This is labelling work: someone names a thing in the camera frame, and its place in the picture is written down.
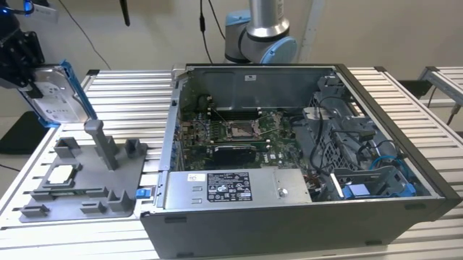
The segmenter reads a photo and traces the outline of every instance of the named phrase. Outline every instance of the hard drive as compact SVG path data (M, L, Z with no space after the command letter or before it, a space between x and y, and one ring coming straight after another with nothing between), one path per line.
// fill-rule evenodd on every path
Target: hard drive
M21 92L44 126L82 123L96 119L84 90L68 62L40 66L34 71L34 84L44 97L32 99Z

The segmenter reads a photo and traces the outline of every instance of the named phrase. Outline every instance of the black hook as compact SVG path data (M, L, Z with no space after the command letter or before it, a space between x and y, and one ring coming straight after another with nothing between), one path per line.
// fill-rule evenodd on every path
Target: black hook
M129 9L126 7L126 0L118 0L122 9L124 22L126 26L130 26Z

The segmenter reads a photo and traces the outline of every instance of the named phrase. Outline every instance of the blue clip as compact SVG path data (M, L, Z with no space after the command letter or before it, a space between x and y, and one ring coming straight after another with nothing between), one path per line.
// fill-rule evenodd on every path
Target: blue clip
M149 188L140 188L134 192L134 198L136 199L149 199L150 197L150 189Z

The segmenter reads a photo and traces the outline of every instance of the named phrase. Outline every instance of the warning label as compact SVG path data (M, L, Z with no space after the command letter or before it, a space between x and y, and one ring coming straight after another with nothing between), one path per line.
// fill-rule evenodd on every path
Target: warning label
M208 173L209 202L248 202L251 200L248 172Z

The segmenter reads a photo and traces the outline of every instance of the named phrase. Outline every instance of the open computer tower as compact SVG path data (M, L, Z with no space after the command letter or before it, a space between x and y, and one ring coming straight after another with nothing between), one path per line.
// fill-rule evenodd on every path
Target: open computer tower
M341 64L189 64L155 200L161 258L385 245L460 198Z

